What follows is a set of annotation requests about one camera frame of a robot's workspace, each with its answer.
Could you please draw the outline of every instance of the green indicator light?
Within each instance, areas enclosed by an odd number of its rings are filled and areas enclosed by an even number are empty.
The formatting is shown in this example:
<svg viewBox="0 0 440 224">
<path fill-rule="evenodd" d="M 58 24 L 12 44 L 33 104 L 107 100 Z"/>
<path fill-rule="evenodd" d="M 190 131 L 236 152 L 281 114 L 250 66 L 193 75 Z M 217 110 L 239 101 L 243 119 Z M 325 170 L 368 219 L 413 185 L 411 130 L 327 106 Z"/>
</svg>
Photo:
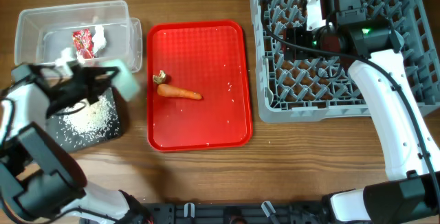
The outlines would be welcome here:
<svg viewBox="0 0 440 224">
<path fill-rule="evenodd" d="M 362 28 L 362 32 L 363 32 L 365 35 L 368 35 L 368 34 L 371 32 L 371 28 Z"/>
</svg>

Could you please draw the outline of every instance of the red snack packet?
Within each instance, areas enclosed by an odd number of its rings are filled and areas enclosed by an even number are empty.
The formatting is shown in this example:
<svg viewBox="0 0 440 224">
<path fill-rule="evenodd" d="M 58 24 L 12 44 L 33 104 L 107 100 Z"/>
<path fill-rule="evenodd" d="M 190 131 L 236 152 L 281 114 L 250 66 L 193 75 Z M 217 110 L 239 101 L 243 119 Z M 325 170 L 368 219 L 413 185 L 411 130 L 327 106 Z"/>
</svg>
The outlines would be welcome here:
<svg viewBox="0 0 440 224">
<path fill-rule="evenodd" d="M 91 41 L 90 29 L 87 28 L 74 32 L 72 38 L 74 40 L 76 51 L 78 51 L 84 59 L 95 58 L 93 51 L 94 43 Z"/>
</svg>

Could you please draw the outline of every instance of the white granules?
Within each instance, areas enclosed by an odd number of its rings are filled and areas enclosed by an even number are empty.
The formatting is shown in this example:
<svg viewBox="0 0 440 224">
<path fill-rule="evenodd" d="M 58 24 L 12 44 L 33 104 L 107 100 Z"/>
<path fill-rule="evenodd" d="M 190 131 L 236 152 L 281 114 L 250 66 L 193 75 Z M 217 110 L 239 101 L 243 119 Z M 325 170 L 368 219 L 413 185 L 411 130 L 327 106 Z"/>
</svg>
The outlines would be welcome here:
<svg viewBox="0 0 440 224">
<path fill-rule="evenodd" d="M 89 105 L 86 100 L 85 102 L 87 106 L 83 110 L 63 116 L 66 127 L 72 131 L 73 135 L 82 136 L 84 133 L 92 133 L 93 136 L 104 137 L 105 132 L 110 130 L 109 121 L 113 106 L 104 96 L 99 96 L 99 101 L 93 105 Z M 74 111 L 82 106 L 82 103 L 76 103 L 74 107 L 66 108 L 64 112 Z"/>
</svg>

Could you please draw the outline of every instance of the red tray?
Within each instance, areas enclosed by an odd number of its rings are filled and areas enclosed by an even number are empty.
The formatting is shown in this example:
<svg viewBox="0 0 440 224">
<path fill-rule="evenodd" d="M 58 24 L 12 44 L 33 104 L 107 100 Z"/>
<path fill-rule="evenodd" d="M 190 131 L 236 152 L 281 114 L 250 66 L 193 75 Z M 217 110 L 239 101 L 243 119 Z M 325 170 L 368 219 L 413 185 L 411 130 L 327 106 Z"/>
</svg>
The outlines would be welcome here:
<svg viewBox="0 0 440 224">
<path fill-rule="evenodd" d="M 203 100 L 164 98 L 153 74 Z M 234 21 L 172 23 L 147 38 L 147 139 L 162 152 L 242 146 L 252 136 L 243 30 Z"/>
</svg>

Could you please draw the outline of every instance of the plastic container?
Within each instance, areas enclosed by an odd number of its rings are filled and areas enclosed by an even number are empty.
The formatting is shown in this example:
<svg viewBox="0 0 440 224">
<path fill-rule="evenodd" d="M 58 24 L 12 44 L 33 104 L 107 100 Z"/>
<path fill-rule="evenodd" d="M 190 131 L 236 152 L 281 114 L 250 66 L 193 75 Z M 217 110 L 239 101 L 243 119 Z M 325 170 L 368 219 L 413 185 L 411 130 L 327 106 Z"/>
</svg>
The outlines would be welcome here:
<svg viewBox="0 0 440 224">
<path fill-rule="evenodd" d="M 243 30 L 234 21 L 156 25 L 147 38 L 147 139 L 161 152 L 242 146 L 252 136 Z M 203 100 L 157 94 L 153 74 Z"/>
<path fill-rule="evenodd" d="M 142 65 L 142 31 L 137 19 L 130 19 L 125 1 L 105 1 L 23 10 L 15 36 L 15 64 L 53 63 L 66 47 L 73 48 L 72 32 L 104 26 L 107 46 L 96 64 L 116 58 L 125 59 L 133 71 Z"/>
<path fill-rule="evenodd" d="M 250 0 L 256 45 L 258 112 L 265 122 L 316 122 L 330 117 L 369 116 L 362 95 L 347 72 L 338 79 L 319 79 L 318 59 L 284 61 L 281 44 L 266 36 L 260 21 L 276 34 L 287 26 L 299 26 L 305 15 L 294 0 L 274 0 L 262 10 L 264 0 Z M 440 65 L 422 0 L 362 0 L 368 18 L 385 16 L 404 37 L 402 51 L 406 75 L 422 115 L 440 107 Z M 320 75 L 332 76 L 339 58 L 324 62 Z"/>
</svg>

